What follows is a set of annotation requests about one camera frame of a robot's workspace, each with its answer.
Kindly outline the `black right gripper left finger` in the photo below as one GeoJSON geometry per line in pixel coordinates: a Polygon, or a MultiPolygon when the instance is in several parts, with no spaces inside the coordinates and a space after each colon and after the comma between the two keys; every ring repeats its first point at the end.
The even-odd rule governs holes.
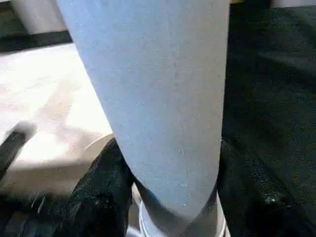
{"type": "Polygon", "coordinates": [[[95,158],[65,205],[56,237],[124,237],[134,176],[115,138],[95,158]]]}

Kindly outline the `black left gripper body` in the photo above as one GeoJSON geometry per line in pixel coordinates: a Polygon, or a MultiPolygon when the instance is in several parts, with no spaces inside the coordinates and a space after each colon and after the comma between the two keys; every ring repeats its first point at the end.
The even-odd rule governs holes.
{"type": "Polygon", "coordinates": [[[2,179],[23,146],[34,136],[37,126],[20,122],[7,132],[0,145],[0,178],[2,179]]]}

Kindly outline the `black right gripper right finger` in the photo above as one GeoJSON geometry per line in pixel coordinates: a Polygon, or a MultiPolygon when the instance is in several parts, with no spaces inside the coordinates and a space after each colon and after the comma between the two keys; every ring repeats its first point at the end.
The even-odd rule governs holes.
{"type": "Polygon", "coordinates": [[[233,237],[316,235],[316,225],[273,171],[226,139],[221,141],[217,190],[233,237]]]}

